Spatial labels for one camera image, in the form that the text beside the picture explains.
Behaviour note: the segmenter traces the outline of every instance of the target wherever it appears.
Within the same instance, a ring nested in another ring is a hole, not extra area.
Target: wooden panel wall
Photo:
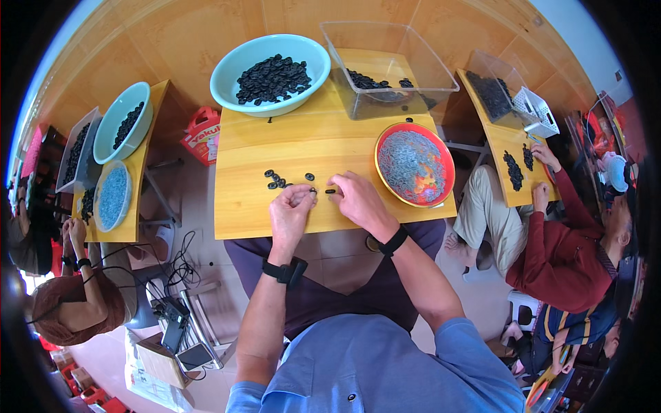
[[[482,49],[515,66],[557,118],[596,99],[573,53],[527,0],[106,0],[57,58],[24,135],[40,122],[67,134],[132,83],[171,79],[175,94],[157,133],[176,141],[199,106],[217,107],[209,78],[227,52],[282,32],[323,42],[319,23],[328,20],[409,24],[452,73]],[[437,123],[453,107],[439,105]]]

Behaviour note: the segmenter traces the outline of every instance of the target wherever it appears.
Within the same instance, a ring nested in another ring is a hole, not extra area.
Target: dark purple pants
[[[405,224],[408,234],[431,259],[443,242],[446,223],[443,219]],[[271,251],[271,238],[225,240],[225,249],[239,273],[248,298],[252,297],[262,275],[262,258]],[[418,318],[418,311],[390,258],[384,257],[367,284],[349,295],[301,277],[293,290],[287,291],[285,336],[293,340],[319,320],[339,314],[385,315],[410,332]]]

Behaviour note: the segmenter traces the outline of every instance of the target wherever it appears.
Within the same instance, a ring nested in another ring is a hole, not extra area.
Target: yellow wooden table
[[[457,69],[457,73],[459,74],[459,78],[464,84],[468,95],[473,101],[473,106],[475,107],[475,110],[480,117],[480,122],[482,122],[482,127],[485,130],[486,140],[489,142],[489,147],[491,148],[491,153],[496,163],[496,169],[498,171],[498,177],[500,178],[500,187],[502,189],[503,198],[505,199],[505,204],[508,207],[532,204],[532,188],[534,188],[540,182],[546,182],[549,184],[549,187],[552,188],[549,193],[549,201],[559,200],[560,192],[558,191],[558,188],[553,185],[551,180],[549,180],[549,177],[546,175],[546,172],[540,161],[537,159],[534,161],[532,171],[525,167],[523,152],[524,143],[530,147],[533,143],[535,143],[535,141],[527,137],[523,128],[506,128],[504,126],[494,125],[489,122],[489,117],[486,114],[485,109],[482,107],[480,98],[477,96],[477,93],[475,92],[472,84],[468,81],[468,78],[466,78],[466,72],[462,69]],[[542,137],[537,138],[544,145],[546,145],[546,139]],[[510,182],[510,176],[507,174],[507,163],[503,160],[505,151],[509,152],[509,154],[514,157],[517,165],[519,165],[521,168],[521,173],[524,176],[522,187],[518,192],[514,190],[514,187]]]
[[[154,116],[151,121],[151,126],[147,131],[145,139],[142,140],[140,146],[128,157],[122,160],[128,169],[129,174],[131,174],[131,183],[132,183],[132,193],[131,193],[131,205],[128,208],[126,217],[117,228],[107,232],[102,233],[97,229],[97,225],[94,221],[94,217],[89,219],[89,224],[87,225],[87,238],[86,241],[93,243],[134,243],[137,241],[138,237],[138,228],[139,228],[139,218],[140,218],[140,198],[142,191],[142,176],[145,172],[145,164],[147,162],[147,148],[149,147],[149,141],[151,141],[151,134],[154,130],[154,125],[156,124],[156,119],[158,118],[159,110],[161,109],[161,104],[163,103],[163,97],[165,92],[170,85],[170,81],[162,81],[153,85],[151,87],[151,96],[149,100],[154,109]],[[73,195],[73,207],[71,208],[71,216],[74,218],[81,217],[81,208],[82,208],[82,198],[85,195],[84,192],[77,192]]]
[[[273,169],[287,182],[312,183],[319,193],[306,233],[356,228],[328,200],[327,179],[351,170],[372,181],[386,208],[402,222],[426,221],[457,215],[451,193],[442,206],[417,208],[396,199],[384,186],[374,165],[374,149],[381,132],[406,117],[432,131],[429,113],[350,120],[330,79],[300,108],[272,119],[255,118],[223,109],[215,166],[214,217],[216,239],[271,235],[268,204],[280,189],[264,171]],[[315,181],[304,176],[310,172]]]

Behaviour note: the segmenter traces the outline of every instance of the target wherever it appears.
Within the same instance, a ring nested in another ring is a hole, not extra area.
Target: colorful bag
[[[209,106],[201,107],[191,117],[188,135],[181,144],[207,167],[215,163],[218,155],[218,135],[220,134],[220,115]]]

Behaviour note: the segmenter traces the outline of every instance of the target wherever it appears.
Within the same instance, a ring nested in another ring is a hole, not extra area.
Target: person
[[[532,337],[524,335],[516,321],[503,333],[503,340],[515,340],[514,351],[519,357],[512,370],[515,375],[525,371],[533,376],[533,380],[536,379],[549,356],[552,356],[550,366],[553,374],[569,373],[581,345],[606,337],[603,352],[609,359],[613,358],[619,345],[621,319],[612,294],[607,294],[601,303],[579,314],[570,314],[544,304],[538,320]],[[563,363],[561,354],[566,345],[571,348]]]
[[[538,143],[531,150],[555,172],[568,225],[544,220],[546,183],[533,189],[532,214],[521,217],[516,208],[505,205],[496,172],[482,165],[468,181],[453,226],[461,240],[448,237],[445,249],[464,265],[475,265],[488,227],[496,266],[509,285],[562,311],[581,313],[599,303],[617,277],[617,265],[631,240],[631,213],[626,198],[618,196],[602,227],[579,200],[551,150]]]
[[[47,274],[53,261],[51,239],[59,239],[59,228],[53,213],[40,206],[32,206],[32,219],[28,216],[25,186],[19,184],[17,194],[16,215],[9,219],[7,226],[9,256],[19,270]]]
[[[250,297],[226,411],[522,411],[513,376],[434,262],[443,221],[407,224],[406,236],[366,179],[346,172],[327,184],[337,185],[330,200],[340,212],[393,255],[349,295],[305,276],[291,286],[272,276],[299,262],[293,253],[317,203],[307,184],[284,188],[270,204],[272,239],[225,241]],[[434,333],[432,356],[410,337],[418,313]],[[284,353],[283,335],[291,340]]]
[[[64,265],[62,277],[35,289],[29,306],[35,330],[46,341],[72,346],[133,319],[137,310],[136,281],[130,273],[127,250],[134,256],[142,257],[142,253],[135,246],[121,243],[89,244],[87,258],[85,223],[79,218],[69,219],[62,231],[65,257],[78,257],[81,275],[74,276],[73,266]],[[159,261],[168,259],[170,246],[165,237],[149,243]]]

